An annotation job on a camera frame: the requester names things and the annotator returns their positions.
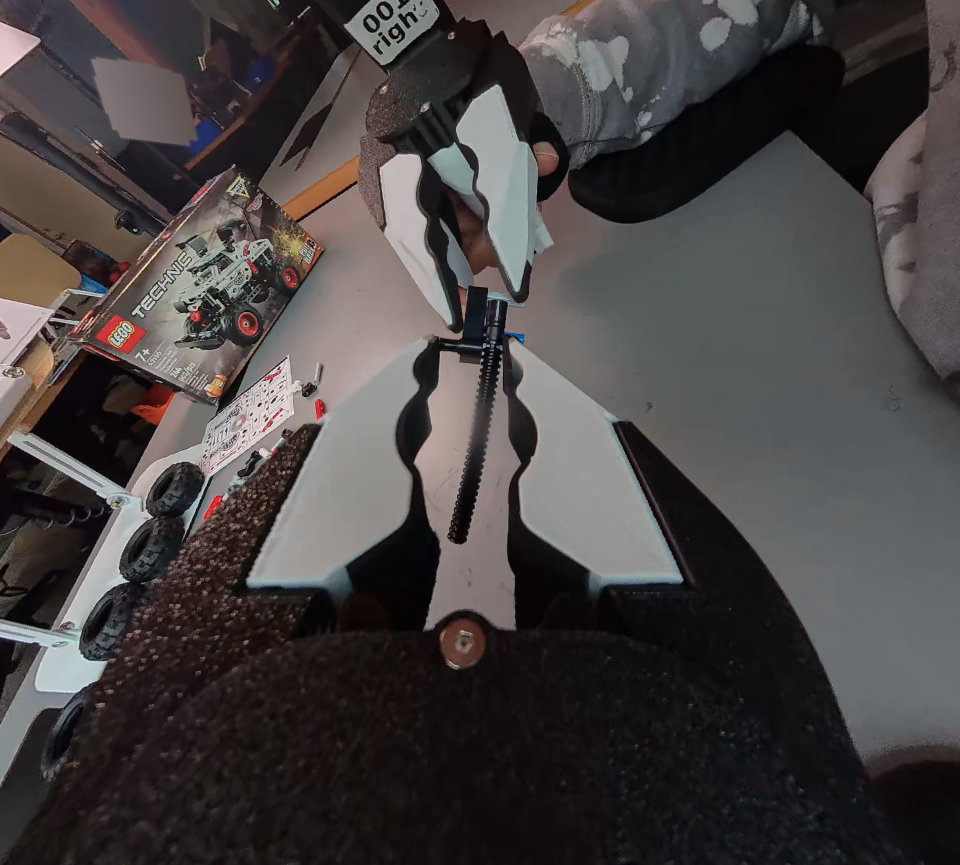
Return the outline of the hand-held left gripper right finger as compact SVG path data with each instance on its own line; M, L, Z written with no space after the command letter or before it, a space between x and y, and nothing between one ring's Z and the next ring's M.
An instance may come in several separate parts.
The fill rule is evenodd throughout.
M555 601L593 604L608 588L680 587L671 541L625 443L627 423L508 341L507 554L518 629Z

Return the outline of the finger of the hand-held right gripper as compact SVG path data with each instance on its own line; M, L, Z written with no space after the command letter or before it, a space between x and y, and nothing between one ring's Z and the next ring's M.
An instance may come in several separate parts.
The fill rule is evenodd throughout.
M471 267L447 187L416 152L397 153L379 179L385 237L445 326L462 331L460 289L471 286Z
M515 125L502 84L491 84L468 104L453 144L428 163L481 220L507 291L525 303L534 258L553 240L538 209L535 154Z

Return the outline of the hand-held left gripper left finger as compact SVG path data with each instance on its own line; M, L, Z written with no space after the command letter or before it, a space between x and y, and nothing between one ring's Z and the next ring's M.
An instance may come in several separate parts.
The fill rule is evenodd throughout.
M267 594L375 595L394 629L423 629L441 549L416 459L431 434L441 345L420 339L318 428L246 576Z

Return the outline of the black connector brick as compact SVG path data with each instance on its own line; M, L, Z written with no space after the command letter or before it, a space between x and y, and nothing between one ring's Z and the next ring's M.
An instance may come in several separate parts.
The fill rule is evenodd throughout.
M472 285L462 304L463 328L458 339L438 339L442 352L457 355L462 363L479 365L485 342L488 289Z

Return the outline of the person's right forearm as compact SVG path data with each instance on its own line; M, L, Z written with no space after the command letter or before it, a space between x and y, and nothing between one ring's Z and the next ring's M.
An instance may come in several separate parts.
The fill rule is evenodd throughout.
M654 138L685 109L798 44L828 44L861 0L596 0L519 50L571 169Z

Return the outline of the grey desk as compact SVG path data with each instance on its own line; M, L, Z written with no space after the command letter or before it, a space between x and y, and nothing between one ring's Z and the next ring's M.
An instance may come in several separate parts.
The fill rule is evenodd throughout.
M890 311L870 205L784 134L683 208L608 223L566 187L555 245L509 329L633 422L732 521L815 645L871 768L958 749L958 406ZM324 365L332 411L398 352L446 330L354 187L305 221L325 247L245 369ZM474 607L514 625L496 401L464 545L447 542L477 368L441 356L416 460L442 552L428 625Z

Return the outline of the person's right hand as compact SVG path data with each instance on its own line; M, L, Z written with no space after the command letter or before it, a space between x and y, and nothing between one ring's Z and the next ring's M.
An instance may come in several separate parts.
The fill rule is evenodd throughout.
M548 141L536 142L532 146L532 150L539 178L545 178L557 171L560 156L552 143ZM479 275L486 269L497 268L496 252L486 236L480 219L458 193L448 188L447 194L457 216L461 247L474 276Z

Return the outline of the scattered red white toy bricks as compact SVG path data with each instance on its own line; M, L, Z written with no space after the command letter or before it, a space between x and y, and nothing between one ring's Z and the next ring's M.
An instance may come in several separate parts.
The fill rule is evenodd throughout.
M323 370L323 365L317 365L313 379L307 381L294 379L292 373L292 377L294 379L294 411L296 411L298 408L298 402L311 401L315 406L317 421L321 421L327 414L327 406L319 395L319 386L322 381ZM225 491L214 495L211 499L211 502L205 509L202 516L204 520L211 518L215 511L217 511L222 504L235 497L235 495L261 469L261 467L264 466L272 457L274 457L289 441L294 433L293 429L288 426L288 423L291 420L292 416L288 418L281 427L276 428L272 433L270 433L270 435L261 442L256 450L247 451L244 455L229 465L221 468L212 476L207 477L211 478L223 470L228 470L231 473L231 477Z

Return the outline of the black toy tire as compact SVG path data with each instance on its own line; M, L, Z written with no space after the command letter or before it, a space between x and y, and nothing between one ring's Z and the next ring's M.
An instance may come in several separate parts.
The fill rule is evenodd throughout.
M145 510L154 518L181 518L200 496L206 476L196 463L169 465L144 497Z
M51 786L69 760L77 728L94 697L97 682L92 681L76 691L57 713L44 739L39 759L39 772Z
M181 552L185 535L186 525L181 516L153 517L126 543L118 563L120 575L136 584L155 581Z
M153 583L124 582L105 592L82 623L78 636L79 654L91 662L111 659L136 611L153 588Z

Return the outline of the toy truck set box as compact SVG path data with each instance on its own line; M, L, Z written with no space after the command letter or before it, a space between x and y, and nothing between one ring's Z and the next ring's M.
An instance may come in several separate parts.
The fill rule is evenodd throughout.
M69 340L217 405L323 251L230 167L198 190Z

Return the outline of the row of black tires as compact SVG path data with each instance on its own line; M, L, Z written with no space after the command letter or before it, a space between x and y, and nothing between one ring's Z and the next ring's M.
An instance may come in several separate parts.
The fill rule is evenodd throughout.
M120 575L118 564L131 536L153 518L144 508L144 498L169 466L180 462L200 466L203 447L197 444L150 464L133 489L128 490L32 434L16 432L11 440L15 448L77 482L98 499L97 508L52 500L55 509L43 511L43 521L51 524L61 520L97 521L107 513L113 515L91 558L84 563L75 561L66 568L45 569L30 587L18 591L17 601L10 607L8 616L2 618L3 642L38 648L33 677L26 680L27 689L53 698L55 704L63 704L68 696L96 682L106 667L107 661L83 658L78 647L79 635L97 600L111 588L128 582ZM208 481L205 477L199 497L182 516L184 540Z

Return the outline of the instruction booklet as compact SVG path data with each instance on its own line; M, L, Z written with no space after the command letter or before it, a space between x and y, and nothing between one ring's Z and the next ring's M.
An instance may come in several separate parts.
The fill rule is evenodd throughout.
M47 324L54 309L6 298L1 298L0 306L0 362L2 366L13 366Z

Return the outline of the wooden divider board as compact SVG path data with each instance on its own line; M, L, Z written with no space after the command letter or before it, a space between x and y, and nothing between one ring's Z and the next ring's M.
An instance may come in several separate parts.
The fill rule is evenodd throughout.
M54 308L67 290L78 290L81 274L65 259L25 234L1 242L2 300Z

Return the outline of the person's grey mottled hoodie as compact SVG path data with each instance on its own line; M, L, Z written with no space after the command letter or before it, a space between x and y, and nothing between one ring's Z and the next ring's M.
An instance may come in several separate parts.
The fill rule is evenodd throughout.
M959 0L925 0L928 95L868 180L887 295L944 382L959 373Z

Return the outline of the white light panel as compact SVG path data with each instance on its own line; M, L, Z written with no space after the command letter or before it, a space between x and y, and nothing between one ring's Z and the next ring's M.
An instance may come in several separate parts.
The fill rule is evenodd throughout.
M42 40L4 21L0 23L0 75L16 67L23 59L42 45Z

